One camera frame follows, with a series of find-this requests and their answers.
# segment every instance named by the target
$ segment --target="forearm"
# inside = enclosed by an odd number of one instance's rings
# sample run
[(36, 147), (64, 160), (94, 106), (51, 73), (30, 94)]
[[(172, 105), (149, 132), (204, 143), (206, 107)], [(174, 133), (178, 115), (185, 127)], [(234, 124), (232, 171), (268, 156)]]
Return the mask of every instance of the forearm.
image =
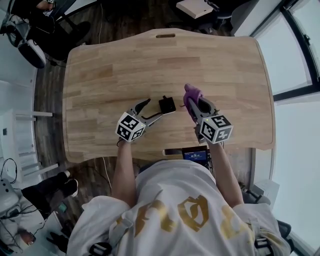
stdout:
[(215, 171), (216, 186), (227, 204), (233, 208), (243, 204), (241, 189), (231, 168), (228, 156), (223, 147), (218, 144), (209, 144), (212, 165)]
[(137, 202), (137, 189), (132, 164), (131, 144), (122, 140), (118, 146), (111, 196), (133, 207)]

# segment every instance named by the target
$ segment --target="white marker cube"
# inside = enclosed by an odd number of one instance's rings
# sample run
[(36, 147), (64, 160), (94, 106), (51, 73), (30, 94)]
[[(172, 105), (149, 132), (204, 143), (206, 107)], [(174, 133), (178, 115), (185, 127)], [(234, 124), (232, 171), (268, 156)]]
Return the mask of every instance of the white marker cube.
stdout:
[(220, 114), (202, 119), (200, 134), (212, 144), (226, 141), (230, 138), (234, 126)]
[(144, 123), (124, 112), (116, 125), (115, 133), (125, 141), (132, 142), (143, 134), (145, 128)]

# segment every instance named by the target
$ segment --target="black window frame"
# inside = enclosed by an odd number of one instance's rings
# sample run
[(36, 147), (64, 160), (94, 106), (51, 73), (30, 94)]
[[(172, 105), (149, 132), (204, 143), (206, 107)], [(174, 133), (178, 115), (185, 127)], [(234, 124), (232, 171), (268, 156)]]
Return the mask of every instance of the black window frame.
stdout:
[(318, 70), (315, 57), (310, 48), (309, 37), (307, 34), (303, 33), (294, 16), (290, 12), (290, 8), (298, 1), (299, 0), (282, 0), (250, 35), (251, 37), (257, 35), (267, 24), (272, 22), (274, 14), (280, 12), (289, 24), (305, 58), (306, 65), (310, 73), (311, 84), (275, 94), (273, 95), (273, 100), (275, 102), (320, 92), (320, 71)]

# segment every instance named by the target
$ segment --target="glass pane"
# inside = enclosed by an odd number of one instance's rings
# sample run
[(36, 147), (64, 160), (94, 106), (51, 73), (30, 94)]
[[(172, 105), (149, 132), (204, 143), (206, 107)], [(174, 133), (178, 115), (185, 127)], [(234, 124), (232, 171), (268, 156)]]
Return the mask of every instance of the glass pane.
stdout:
[(304, 34), (310, 37), (310, 48), (320, 69), (320, 1), (301, 0), (292, 8), (291, 13)]
[(273, 95), (311, 84), (300, 45), (281, 13), (255, 38), (265, 60)]
[(276, 105), (273, 213), (313, 251), (320, 246), (320, 102)]

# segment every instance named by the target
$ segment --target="purple object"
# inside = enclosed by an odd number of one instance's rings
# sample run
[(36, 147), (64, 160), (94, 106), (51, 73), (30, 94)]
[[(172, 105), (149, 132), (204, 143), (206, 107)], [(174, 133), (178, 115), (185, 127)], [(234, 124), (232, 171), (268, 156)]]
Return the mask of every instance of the purple object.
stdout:
[(185, 89), (185, 94), (183, 96), (183, 103), (184, 103), (186, 109), (188, 110), (189, 115), (191, 116), (192, 120), (194, 122), (196, 122), (197, 120), (193, 117), (193, 115), (191, 113), (191, 107), (190, 107), (188, 99), (191, 98), (194, 101), (194, 103), (196, 105), (198, 105), (199, 97), (203, 97), (204, 95), (201, 90), (199, 90), (198, 88), (196, 88), (188, 83), (186, 83), (184, 85), (184, 89)]

